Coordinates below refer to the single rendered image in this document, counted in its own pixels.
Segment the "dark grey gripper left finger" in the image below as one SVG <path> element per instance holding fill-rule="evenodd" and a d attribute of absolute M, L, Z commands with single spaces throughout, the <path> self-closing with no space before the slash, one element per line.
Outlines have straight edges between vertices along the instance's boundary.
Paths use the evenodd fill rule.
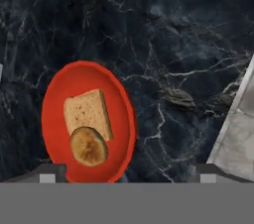
<path fill-rule="evenodd" d="M 67 183 L 64 164 L 42 164 L 26 174 L 7 179 L 7 182 Z"/>

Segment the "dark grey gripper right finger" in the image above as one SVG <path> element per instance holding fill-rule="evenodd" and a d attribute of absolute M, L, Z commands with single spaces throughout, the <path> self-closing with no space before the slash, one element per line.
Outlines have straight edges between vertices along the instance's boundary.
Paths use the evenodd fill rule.
<path fill-rule="evenodd" d="M 225 172 L 214 164 L 196 165 L 195 180 L 199 183 L 251 183 L 251 180 Z"/>

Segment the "round brown bread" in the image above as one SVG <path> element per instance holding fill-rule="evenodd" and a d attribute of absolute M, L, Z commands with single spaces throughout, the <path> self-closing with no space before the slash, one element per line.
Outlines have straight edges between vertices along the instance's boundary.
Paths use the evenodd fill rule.
<path fill-rule="evenodd" d="M 69 138 L 73 157 L 82 165 L 97 167 L 107 160 L 108 150 L 102 136 L 91 127 L 80 127 Z"/>

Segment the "square bread slice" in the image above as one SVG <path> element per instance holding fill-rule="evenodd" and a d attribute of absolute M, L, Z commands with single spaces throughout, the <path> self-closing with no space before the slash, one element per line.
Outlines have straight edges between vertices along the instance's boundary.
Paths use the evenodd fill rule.
<path fill-rule="evenodd" d="M 63 104 L 63 115 L 69 134 L 79 127 L 94 128 L 105 141 L 113 139 L 107 107 L 101 89 L 68 97 Z"/>

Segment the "red bowl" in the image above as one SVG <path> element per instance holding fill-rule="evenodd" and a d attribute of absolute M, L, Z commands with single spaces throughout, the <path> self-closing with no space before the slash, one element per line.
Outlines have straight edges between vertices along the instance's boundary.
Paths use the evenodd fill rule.
<path fill-rule="evenodd" d="M 64 101 L 96 88 L 104 93 L 113 139 L 107 143 L 107 161 L 89 168 L 79 164 L 71 154 Z M 132 158 L 135 114 L 125 88 L 110 70 L 93 61 L 79 60 L 67 64 L 49 84 L 42 107 L 42 131 L 52 161 L 66 165 L 68 181 L 114 182 L 122 176 Z"/>

